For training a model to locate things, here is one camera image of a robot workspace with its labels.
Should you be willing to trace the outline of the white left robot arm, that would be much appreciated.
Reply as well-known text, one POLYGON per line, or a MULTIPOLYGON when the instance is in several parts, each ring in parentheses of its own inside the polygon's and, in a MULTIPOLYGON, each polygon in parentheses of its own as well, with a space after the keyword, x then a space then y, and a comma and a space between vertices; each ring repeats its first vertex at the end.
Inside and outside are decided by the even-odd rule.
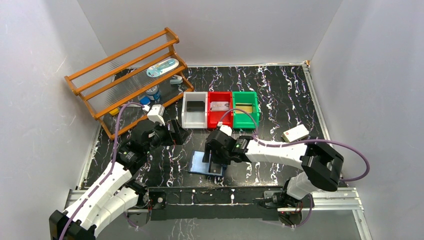
POLYGON ((156 148, 184 144, 188 131, 176 119, 171 120, 171 126, 156 123, 153 129, 133 133, 123 141, 92 186, 65 210, 50 215, 50 238, 94 240, 128 209, 151 207, 149 187, 133 176, 156 148))

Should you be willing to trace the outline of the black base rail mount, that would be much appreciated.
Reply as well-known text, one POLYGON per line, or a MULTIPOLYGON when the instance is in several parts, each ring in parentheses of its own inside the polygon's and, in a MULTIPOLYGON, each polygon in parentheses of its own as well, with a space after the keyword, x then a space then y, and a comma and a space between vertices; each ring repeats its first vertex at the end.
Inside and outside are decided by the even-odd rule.
POLYGON ((123 215, 134 227, 177 219, 260 219, 295 228, 306 223, 314 207, 310 193, 295 200, 281 186, 152 187, 147 206, 123 215))

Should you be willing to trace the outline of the small blue box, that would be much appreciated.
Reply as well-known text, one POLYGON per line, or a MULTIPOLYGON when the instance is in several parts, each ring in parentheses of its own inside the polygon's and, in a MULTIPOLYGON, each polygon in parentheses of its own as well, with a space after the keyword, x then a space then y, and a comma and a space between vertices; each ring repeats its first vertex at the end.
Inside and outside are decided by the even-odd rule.
POLYGON ((151 100, 150 100, 150 98, 149 98, 149 97, 144 96, 144 97, 142 97, 142 98, 139 100, 139 103, 140 103, 140 104, 142 104, 142 105, 144 105, 144 106, 148 106, 148 105, 150 105, 151 100))

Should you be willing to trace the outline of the white box with red logo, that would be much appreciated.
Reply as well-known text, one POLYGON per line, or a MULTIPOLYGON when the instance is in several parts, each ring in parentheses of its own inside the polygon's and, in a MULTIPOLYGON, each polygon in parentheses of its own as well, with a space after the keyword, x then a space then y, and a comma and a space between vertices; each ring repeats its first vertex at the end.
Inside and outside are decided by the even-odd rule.
POLYGON ((284 131, 281 137, 286 143, 292 143, 306 138, 309 134, 310 132, 305 127, 305 125, 299 124, 289 130, 284 131))

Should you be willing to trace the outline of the white VIP card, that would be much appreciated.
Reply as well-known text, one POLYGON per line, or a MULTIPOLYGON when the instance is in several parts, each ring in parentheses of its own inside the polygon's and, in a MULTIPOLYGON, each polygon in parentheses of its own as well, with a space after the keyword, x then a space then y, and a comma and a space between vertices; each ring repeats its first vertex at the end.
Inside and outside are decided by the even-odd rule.
POLYGON ((209 110, 212 112, 228 111, 230 103, 228 101, 212 101, 209 105, 209 110))

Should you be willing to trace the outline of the green plastic bin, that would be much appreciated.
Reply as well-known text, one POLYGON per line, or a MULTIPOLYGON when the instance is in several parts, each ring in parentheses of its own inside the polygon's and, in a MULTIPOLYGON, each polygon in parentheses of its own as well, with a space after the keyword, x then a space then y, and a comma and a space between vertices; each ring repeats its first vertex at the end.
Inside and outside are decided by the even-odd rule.
MULTIPOLYGON (((260 120, 261 110, 257 93, 254 91, 233 91, 232 92, 233 108, 236 108, 236 103, 249 103, 254 106, 254 112, 249 113, 258 124, 260 120)), ((233 128, 234 129, 254 129, 255 124, 252 119, 245 113, 239 110, 233 112, 233 128)))

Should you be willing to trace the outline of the pale green tape dispenser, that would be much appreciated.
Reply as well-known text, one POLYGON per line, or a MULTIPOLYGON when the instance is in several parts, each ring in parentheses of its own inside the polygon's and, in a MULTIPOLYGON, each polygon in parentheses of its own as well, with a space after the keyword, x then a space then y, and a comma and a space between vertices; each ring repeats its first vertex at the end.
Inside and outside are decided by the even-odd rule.
POLYGON ((183 77, 180 75, 173 75, 172 78, 169 80, 169 83, 171 85, 179 85, 183 82, 183 77))

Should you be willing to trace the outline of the yellow small block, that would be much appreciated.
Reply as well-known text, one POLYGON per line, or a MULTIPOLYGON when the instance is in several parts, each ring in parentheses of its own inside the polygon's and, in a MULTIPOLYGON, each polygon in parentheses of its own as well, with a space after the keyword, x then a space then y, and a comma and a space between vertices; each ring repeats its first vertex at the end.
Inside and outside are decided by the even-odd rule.
POLYGON ((111 116, 116 116, 116 115, 118 115, 118 114, 119 114, 119 112, 120 112, 120 109, 117 107, 117 108, 114 108, 114 109, 112 109, 111 111, 109 111, 109 114, 110 114, 111 116))

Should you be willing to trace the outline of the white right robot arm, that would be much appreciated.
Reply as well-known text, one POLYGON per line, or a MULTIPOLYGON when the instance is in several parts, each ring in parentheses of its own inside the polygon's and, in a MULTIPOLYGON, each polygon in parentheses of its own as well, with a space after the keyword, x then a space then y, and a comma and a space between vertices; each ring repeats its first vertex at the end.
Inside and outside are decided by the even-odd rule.
POLYGON ((267 208, 295 207, 305 196, 317 190, 335 192, 344 157, 325 139, 277 142, 258 139, 256 134, 233 138, 230 133, 214 130, 204 146, 204 163, 230 165, 267 162, 301 170, 284 183, 279 193, 265 194, 267 208))

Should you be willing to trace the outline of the red plastic bin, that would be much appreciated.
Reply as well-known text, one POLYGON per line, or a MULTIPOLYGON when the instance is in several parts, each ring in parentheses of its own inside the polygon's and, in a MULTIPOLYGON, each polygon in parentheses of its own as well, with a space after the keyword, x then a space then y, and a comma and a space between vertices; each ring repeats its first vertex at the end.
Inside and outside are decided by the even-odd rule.
POLYGON ((233 126, 233 113, 229 112, 223 120, 221 117, 226 111, 210 111, 210 103, 214 101, 229 102, 229 109, 233 107, 232 92, 230 91, 209 91, 207 93, 207 128, 215 129, 219 121, 224 125, 233 126))

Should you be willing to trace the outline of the white plastic bin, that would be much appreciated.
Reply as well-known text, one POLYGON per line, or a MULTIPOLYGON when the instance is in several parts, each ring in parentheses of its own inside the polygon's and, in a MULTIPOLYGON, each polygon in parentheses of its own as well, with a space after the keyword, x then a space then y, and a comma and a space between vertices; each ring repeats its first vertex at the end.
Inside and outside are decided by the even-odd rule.
POLYGON ((183 93, 183 103, 181 110, 181 122, 184 129, 206 129, 207 128, 207 110, 208 93, 206 91, 186 91, 183 93), (204 101, 204 112, 187 112, 187 101, 204 101))

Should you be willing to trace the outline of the orange wooden shelf rack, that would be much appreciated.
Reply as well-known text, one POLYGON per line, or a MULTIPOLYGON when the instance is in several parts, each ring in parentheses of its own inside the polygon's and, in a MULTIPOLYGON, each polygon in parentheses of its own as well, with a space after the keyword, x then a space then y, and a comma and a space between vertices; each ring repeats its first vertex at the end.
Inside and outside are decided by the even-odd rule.
POLYGON ((90 115, 99 121, 107 136, 113 140, 145 120, 145 113, 131 111, 123 115, 119 128, 115 127, 116 117, 109 111, 129 102, 138 102, 146 96, 146 91, 158 86, 160 99, 157 101, 168 107, 180 100, 184 92, 194 91, 194 86, 185 77, 186 62, 177 54, 175 45, 180 42, 170 28, 155 33, 129 47, 124 48, 64 79, 74 95, 81 98, 90 115), (159 76, 149 77, 146 70, 164 60, 177 59, 179 65, 159 76), (181 84, 170 84, 173 75, 183 78, 181 84))

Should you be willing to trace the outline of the gold credit card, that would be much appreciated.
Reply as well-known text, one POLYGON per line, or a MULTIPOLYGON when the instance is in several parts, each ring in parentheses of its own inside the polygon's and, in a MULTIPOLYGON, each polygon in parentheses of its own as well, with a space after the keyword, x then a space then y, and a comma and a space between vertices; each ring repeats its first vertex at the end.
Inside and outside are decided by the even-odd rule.
POLYGON ((253 113, 254 112, 254 106, 251 103, 236 103, 235 108, 243 110, 247 113, 253 113))

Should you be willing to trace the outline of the blue card holder wallet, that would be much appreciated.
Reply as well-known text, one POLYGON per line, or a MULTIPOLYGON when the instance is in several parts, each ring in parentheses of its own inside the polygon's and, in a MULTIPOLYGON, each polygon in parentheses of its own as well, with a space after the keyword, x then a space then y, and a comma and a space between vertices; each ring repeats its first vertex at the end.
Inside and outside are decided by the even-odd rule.
POLYGON ((199 174, 199 175, 207 175, 207 176, 217 176, 217 177, 223 177, 225 169, 227 168, 226 165, 222 165, 222 175, 210 175, 208 173, 208 166, 209 162, 203 162, 204 159, 204 152, 194 150, 191 155, 191 160, 189 162, 189 168, 188 172, 192 174, 199 174))

